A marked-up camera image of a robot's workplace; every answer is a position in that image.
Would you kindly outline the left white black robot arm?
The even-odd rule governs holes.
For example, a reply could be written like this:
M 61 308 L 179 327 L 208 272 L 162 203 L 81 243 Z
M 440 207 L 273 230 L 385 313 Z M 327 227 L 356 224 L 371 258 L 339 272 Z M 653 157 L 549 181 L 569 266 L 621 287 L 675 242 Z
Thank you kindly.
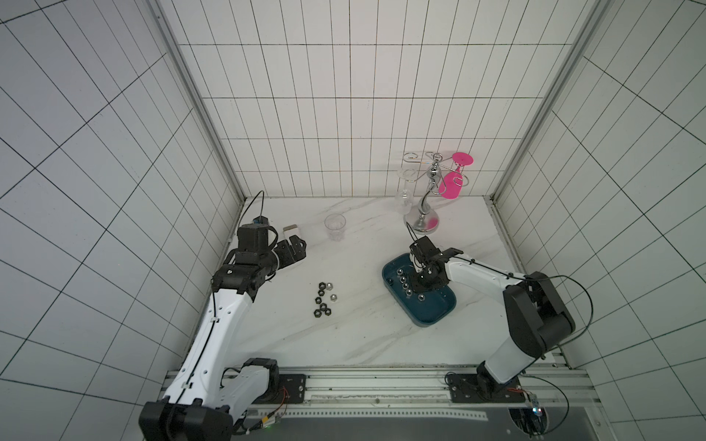
M 271 358 L 250 358 L 224 382 L 227 351 L 259 290 L 305 257 L 305 241 L 279 238 L 264 216 L 238 227 L 235 248 L 211 278 L 211 297 L 178 375 L 161 399 L 141 410 L 145 439 L 230 440 L 252 404 L 279 396 L 279 366 Z

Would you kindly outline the teal storage box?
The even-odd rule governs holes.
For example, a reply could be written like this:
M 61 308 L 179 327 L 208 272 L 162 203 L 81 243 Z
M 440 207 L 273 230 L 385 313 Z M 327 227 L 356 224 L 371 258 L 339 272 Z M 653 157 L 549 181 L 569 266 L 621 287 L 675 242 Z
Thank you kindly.
M 384 286 L 398 305 L 416 326 L 429 327 L 455 309 L 457 298 L 449 286 L 423 286 L 419 276 L 408 254 L 399 255 L 382 268 Z

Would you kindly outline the small white cardboard box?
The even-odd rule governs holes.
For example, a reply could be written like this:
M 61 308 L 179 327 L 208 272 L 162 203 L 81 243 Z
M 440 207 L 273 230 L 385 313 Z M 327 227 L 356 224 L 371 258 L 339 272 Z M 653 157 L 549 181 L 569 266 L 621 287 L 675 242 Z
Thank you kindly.
M 290 240 L 294 237 L 299 239 L 302 238 L 300 228 L 297 224 L 291 224 L 283 228 L 283 236 L 285 239 Z

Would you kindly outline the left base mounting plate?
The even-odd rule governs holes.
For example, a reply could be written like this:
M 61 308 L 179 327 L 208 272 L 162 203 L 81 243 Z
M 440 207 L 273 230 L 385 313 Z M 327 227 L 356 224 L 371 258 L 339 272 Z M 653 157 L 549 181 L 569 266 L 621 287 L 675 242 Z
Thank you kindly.
M 254 404 L 302 404 L 308 377 L 304 374 L 281 374 L 274 386 L 254 400 Z

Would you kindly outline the clear plastic cup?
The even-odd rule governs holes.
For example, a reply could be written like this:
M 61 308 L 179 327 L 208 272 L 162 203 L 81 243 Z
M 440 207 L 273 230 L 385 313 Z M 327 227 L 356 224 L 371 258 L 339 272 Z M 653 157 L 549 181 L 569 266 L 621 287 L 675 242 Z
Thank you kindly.
M 334 242 L 340 242 L 345 237 L 345 229 L 347 220 L 344 215 L 339 213 L 329 214 L 324 221 L 325 229 L 327 229 L 328 238 Z

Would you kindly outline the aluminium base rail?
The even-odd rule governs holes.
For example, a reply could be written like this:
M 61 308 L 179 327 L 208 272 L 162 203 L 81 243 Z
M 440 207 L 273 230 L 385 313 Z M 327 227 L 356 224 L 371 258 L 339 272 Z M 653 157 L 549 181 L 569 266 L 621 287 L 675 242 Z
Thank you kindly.
M 485 421 L 492 411 L 531 409 L 548 411 L 548 420 L 559 423 L 573 411 L 593 411 L 599 396 L 588 375 L 563 365 L 542 364 L 520 376 L 518 389 L 524 404 L 454 404 L 444 382 L 447 372 L 475 374 L 472 367 L 290 367 L 281 374 L 308 377 L 302 404 L 250 404 L 242 417 L 266 418 L 453 418 Z

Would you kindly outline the base mounting plate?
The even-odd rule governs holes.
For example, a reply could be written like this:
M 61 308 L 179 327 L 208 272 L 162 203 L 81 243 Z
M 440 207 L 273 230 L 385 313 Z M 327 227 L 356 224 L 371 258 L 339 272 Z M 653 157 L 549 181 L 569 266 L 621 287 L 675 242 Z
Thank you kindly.
M 304 374 L 281 374 L 274 386 L 254 400 L 254 404 L 302 404 L 308 377 Z
M 513 380 L 509 387 L 493 391 L 482 386 L 476 374 L 457 374 L 447 372 L 444 382 L 454 404 L 524 404 L 526 395 L 518 389 L 518 382 Z

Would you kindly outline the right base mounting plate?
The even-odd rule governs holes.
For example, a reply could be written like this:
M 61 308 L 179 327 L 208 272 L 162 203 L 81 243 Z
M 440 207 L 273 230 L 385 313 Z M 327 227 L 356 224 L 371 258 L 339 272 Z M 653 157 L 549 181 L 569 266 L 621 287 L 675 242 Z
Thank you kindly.
M 518 389 L 518 382 L 513 380 L 509 387 L 493 391 L 482 386 L 476 374 L 457 374 L 447 372 L 444 382 L 454 404 L 524 404 L 526 395 Z

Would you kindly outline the pink wine glass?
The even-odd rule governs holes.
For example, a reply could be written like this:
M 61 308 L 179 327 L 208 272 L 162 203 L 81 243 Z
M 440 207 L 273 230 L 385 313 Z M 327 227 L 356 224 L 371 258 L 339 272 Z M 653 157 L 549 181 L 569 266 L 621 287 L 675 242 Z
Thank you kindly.
M 466 186 L 467 178 L 463 171 L 474 163 L 474 158 L 467 153 L 455 152 L 450 159 L 452 160 L 452 168 L 443 176 L 439 185 L 439 194 L 446 200 L 455 200 Z

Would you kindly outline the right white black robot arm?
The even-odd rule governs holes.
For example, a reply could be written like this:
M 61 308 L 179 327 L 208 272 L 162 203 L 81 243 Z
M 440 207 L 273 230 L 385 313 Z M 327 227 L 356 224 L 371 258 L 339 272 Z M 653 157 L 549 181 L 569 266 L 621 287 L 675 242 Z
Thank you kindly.
M 478 393 L 490 400 L 577 327 L 552 279 L 541 272 L 515 275 L 464 257 L 457 248 L 439 250 L 423 236 L 410 245 L 415 291 L 454 282 L 497 301 L 505 309 L 509 337 L 476 369 Z

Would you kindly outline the silver glass rack stand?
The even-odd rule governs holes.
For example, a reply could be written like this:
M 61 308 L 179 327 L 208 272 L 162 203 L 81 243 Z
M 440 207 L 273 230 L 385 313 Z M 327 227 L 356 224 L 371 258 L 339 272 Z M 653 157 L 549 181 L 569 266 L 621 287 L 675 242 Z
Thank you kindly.
M 404 221 L 416 233 L 434 233 L 439 227 L 439 215 L 437 211 L 431 207 L 429 199 L 432 196 L 441 197 L 439 194 L 439 185 L 441 184 L 443 176 L 452 168 L 452 160 L 450 158 L 453 154 L 449 157 L 444 157 L 439 152 L 427 152 L 425 154 L 410 152 L 405 153 L 403 156 L 405 165 L 424 165 L 426 167 L 424 171 L 417 170 L 417 181 L 420 178 L 426 178 L 428 180 L 427 189 L 419 202 L 417 202 L 417 205 L 415 205 L 413 209 L 410 209 L 408 214 L 404 215 Z M 469 178 L 466 180 L 465 187 L 468 185 Z

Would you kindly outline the clear wine glass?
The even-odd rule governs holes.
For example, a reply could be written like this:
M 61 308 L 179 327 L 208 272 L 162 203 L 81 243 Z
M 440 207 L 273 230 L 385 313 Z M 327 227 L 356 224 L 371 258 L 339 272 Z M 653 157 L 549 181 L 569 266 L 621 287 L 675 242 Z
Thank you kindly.
M 415 167 L 402 167 L 398 170 L 399 189 L 395 196 L 395 209 L 402 215 L 409 213 L 414 204 L 414 187 L 417 181 Z

